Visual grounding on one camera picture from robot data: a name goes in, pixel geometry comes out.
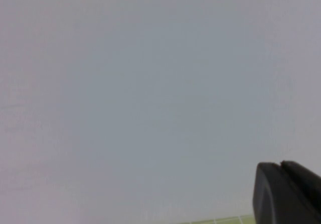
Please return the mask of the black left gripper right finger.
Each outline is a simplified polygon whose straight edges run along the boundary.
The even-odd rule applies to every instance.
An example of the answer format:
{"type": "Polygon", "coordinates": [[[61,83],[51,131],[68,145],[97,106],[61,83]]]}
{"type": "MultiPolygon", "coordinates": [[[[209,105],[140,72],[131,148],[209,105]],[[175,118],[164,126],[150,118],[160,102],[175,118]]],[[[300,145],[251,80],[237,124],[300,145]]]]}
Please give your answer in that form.
{"type": "Polygon", "coordinates": [[[294,161],[282,161],[281,168],[314,209],[320,209],[320,176],[294,161]]]}

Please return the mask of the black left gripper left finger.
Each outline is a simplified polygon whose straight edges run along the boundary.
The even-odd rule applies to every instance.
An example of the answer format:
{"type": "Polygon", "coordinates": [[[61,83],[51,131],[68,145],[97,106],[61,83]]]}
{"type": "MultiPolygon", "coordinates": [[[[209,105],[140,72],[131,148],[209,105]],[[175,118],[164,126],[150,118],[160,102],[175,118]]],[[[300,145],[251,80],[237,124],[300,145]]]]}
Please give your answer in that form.
{"type": "Polygon", "coordinates": [[[280,164],[258,163],[252,203],[259,224],[320,223],[320,209],[312,207],[280,164]]]}

